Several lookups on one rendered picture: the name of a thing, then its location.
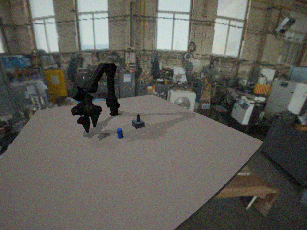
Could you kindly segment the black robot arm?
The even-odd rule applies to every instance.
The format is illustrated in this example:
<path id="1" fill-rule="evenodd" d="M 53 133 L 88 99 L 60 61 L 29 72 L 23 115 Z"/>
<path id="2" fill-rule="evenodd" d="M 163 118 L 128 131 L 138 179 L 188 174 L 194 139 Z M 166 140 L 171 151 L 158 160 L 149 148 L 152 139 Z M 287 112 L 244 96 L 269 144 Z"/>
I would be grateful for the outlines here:
<path id="1" fill-rule="evenodd" d="M 108 83 L 108 97 L 106 98 L 107 107 L 110 107 L 111 116 L 119 115 L 118 108 L 120 107 L 120 104 L 117 102 L 117 97 L 115 96 L 114 89 L 114 75 L 116 73 L 115 63 L 100 63 L 90 80 L 88 80 L 81 88 L 75 85 L 74 88 L 69 91 L 69 97 L 79 102 L 81 101 L 82 103 L 88 101 L 92 102 L 93 97 L 89 93 L 96 93 L 98 88 L 98 82 L 100 81 L 101 76 L 104 72 L 107 75 Z M 85 105 L 83 105 L 82 103 L 78 103 L 75 107 L 71 109 L 73 116 L 82 116 L 81 113 L 86 110 Z"/>

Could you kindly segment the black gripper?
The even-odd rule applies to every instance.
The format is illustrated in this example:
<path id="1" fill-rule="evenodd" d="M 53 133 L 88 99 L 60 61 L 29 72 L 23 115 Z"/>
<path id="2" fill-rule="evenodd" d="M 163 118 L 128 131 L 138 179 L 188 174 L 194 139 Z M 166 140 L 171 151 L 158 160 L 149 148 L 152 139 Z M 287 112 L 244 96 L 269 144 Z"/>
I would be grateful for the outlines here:
<path id="1" fill-rule="evenodd" d="M 91 118 L 93 127 L 96 127 L 98 118 L 102 111 L 102 108 L 100 106 L 94 105 L 91 101 L 84 102 L 82 104 L 85 105 L 86 110 L 81 113 L 84 117 L 81 116 L 79 119 L 77 119 L 77 123 L 82 124 L 85 131 L 89 133 L 90 118 Z"/>

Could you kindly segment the blue cylinder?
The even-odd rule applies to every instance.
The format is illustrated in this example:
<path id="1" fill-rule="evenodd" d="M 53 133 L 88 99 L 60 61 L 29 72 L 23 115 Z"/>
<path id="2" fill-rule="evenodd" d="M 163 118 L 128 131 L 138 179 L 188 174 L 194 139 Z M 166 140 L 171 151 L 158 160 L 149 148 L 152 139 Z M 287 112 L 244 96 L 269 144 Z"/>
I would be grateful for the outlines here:
<path id="1" fill-rule="evenodd" d="M 123 138 L 123 132 L 121 128 L 117 129 L 117 134 L 119 139 Z"/>

